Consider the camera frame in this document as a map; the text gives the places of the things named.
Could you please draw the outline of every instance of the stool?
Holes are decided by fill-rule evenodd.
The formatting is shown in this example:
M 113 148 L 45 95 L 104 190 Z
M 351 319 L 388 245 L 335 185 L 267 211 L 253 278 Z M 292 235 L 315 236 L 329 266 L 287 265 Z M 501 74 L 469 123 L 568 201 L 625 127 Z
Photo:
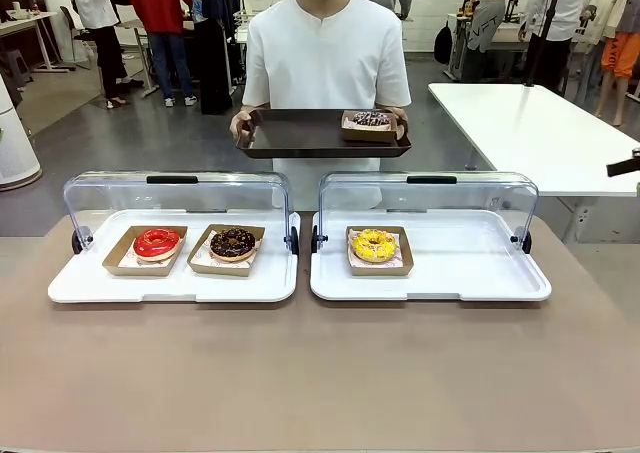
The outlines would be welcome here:
M 25 86 L 27 82 L 33 81 L 31 71 L 24 61 L 24 58 L 22 58 L 20 50 L 9 50 L 6 56 L 11 76 L 19 88 Z

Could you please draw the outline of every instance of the cardboard box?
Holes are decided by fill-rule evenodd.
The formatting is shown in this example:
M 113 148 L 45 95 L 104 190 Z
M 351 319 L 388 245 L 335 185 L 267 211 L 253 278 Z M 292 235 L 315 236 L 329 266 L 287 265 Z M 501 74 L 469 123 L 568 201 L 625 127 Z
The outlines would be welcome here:
M 351 250 L 349 231 L 351 230 L 380 230 L 398 235 L 400 237 L 398 246 L 402 255 L 402 266 L 398 268 L 362 268 L 353 266 L 349 261 L 349 251 Z M 413 255 L 411 254 L 409 239 L 407 238 L 407 233 L 404 231 L 404 228 L 401 226 L 348 226 L 345 235 L 347 238 L 347 261 L 349 262 L 349 267 L 351 268 L 351 274 L 353 276 L 407 276 L 413 269 Z
M 242 228 L 243 230 L 247 230 L 249 233 L 253 234 L 256 237 L 256 248 L 253 253 L 247 260 L 241 261 L 239 263 L 225 263 L 223 261 L 219 261 L 214 259 L 209 254 L 209 237 L 213 231 L 220 232 L 222 230 L 228 230 L 231 228 Z M 189 254 L 189 258 L 187 259 L 187 263 L 191 267 L 193 271 L 196 273 L 201 273 L 203 275 L 228 275 L 228 276 L 240 276 L 240 277 L 248 277 L 251 274 L 251 269 L 253 267 L 253 263 L 255 262 L 256 256 L 258 255 L 258 251 L 260 250 L 260 245 L 262 243 L 262 239 L 264 238 L 264 228 L 261 226 L 239 226 L 239 225 L 209 225 L 200 239 L 196 243 L 196 246 L 191 250 Z M 208 259 L 211 261 L 207 261 L 210 263 L 209 265 L 202 265 L 194 262 L 194 257 L 198 254 L 208 255 Z
M 136 268 L 119 266 L 120 261 L 122 260 L 122 258 L 124 258 L 124 255 L 127 254 L 129 248 L 131 248 L 133 241 L 145 231 L 151 230 L 153 228 L 167 228 L 175 231 L 180 235 L 180 243 L 178 243 L 178 249 L 169 259 L 169 262 L 165 266 L 140 266 Z M 186 236 L 186 226 L 132 226 L 125 232 L 124 235 L 122 235 L 120 241 L 116 243 L 116 246 L 113 247 L 111 252 L 102 262 L 102 266 L 104 266 L 109 271 L 109 273 L 114 276 L 169 276 L 173 265 L 180 255 L 180 251 L 182 251 Z
M 360 111 L 347 110 L 342 115 L 342 139 L 345 141 L 365 141 L 368 143 L 396 143 L 396 133 L 398 131 L 398 120 L 393 113 L 382 112 L 389 117 L 391 129 L 386 131 L 360 130 L 357 128 L 346 128 L 345 122 L 353 121 L 353 117 Z

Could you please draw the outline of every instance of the red frosted donut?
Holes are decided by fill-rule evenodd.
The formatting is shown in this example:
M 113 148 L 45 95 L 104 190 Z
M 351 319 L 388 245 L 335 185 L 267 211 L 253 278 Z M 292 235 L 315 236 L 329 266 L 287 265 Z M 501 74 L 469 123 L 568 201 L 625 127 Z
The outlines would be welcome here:
M 133 242 L 133 251 L 144 261 L 162 261 L 176 252 L 180 235 L 166 228 L 147 230 Z

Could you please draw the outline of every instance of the neck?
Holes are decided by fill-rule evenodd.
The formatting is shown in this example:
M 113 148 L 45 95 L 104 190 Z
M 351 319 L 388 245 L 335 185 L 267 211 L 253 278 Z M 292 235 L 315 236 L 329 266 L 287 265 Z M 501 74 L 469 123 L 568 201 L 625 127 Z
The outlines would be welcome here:
M 351 0 L 296 0 L 300 8 L 322 20 L 344 10 Z

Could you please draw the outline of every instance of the orange pants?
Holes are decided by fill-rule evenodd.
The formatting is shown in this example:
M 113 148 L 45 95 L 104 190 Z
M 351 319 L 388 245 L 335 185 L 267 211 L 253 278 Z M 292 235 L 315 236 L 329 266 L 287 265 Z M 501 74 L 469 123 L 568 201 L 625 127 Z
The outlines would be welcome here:
M 602 68 L 613 71 L 616 78 L 631 78 L 640 54 L 640 33 L 616 33 L 607 41 L 602 55 Z

